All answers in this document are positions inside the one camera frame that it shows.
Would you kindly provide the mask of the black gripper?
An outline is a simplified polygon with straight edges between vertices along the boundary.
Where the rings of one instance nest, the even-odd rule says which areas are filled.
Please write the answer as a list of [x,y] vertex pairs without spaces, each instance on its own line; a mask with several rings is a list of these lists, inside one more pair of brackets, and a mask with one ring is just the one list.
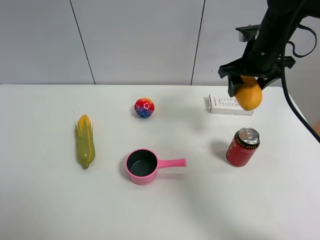
[[218,74],[221,78],[228,77],[228,94],[234,97],[243,86],[241,76],[258,77],[257,83],[263,91],[275,79],[281,78],[281,52],[283,39],[249,40],[241,58],[221,65]]

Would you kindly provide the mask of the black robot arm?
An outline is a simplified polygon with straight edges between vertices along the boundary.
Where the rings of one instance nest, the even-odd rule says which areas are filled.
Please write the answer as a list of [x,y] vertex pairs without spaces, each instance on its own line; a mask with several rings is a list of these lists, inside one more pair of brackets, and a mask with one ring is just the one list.
[[260,25],[236,28],[247,43],[242,57],[218,69],[221,78],[228,77],[230,97],[244,85],[243,76],[255,77],[261,89],[281,79],[296,62],[285,56],[286,44],[297,28],[303,29],[303,18],[320,16],[318,0],[269,0],[267,5]]

